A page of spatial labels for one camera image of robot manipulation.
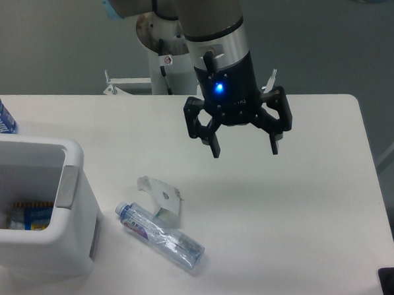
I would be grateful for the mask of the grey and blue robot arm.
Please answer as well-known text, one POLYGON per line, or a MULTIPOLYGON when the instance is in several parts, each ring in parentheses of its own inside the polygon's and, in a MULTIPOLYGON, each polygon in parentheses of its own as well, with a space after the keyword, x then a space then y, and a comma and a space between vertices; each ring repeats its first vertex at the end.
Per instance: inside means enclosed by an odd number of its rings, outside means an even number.
POLYGON ((273 154, 292 129, 292 114, 281 86, 261 92, 246 39, 239 0, 102 0, 112 18, 150 13, 179 27, 171 39, 152 36, 163 56, 184 44, 191 56, 203 98, 189 97, 183 112, 189 137, 200 138, 220 154, 221 125, 253 124, 269 134, 273 154))

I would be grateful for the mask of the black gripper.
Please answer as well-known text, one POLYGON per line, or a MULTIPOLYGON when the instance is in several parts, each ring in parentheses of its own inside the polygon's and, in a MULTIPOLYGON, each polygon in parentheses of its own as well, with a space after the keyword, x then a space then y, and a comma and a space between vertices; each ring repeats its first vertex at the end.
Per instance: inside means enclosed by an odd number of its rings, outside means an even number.
POLYGON ((268 93, 259 93, 250 52, 243 59, 220 68, 215 54, 207 50, 203 55, 205 69, 196 68, 204 100, 190 96, 183 107, 187 131, 191 139, 201 139, 208 145, 214 158, 220 156, 216 137, 223 125, 253 124, 269 134, 273 155, 278 154, 278 141, 292 129, 292 112, 285 89, 276 86, 268 93), (199 119, 201 111, 211 115, 207 125, 199 119))

